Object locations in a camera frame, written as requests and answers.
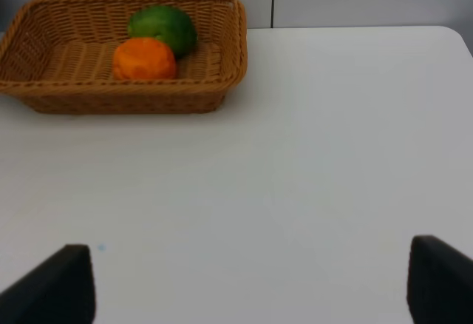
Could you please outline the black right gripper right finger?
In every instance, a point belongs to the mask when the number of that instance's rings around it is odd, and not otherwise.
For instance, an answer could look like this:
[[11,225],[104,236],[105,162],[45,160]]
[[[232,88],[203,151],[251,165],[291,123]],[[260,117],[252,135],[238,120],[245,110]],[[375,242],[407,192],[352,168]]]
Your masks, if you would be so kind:
[[414,323],[472,323],[472,259],[435,236],[413,237],[406,301]]

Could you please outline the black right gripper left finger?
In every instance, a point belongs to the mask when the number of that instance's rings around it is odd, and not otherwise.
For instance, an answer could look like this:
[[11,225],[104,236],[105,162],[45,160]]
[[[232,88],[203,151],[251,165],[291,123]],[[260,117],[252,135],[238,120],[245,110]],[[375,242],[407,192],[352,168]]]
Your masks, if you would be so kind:
[[92,256],[68,244],[1,292],[2,323],[93,323]]

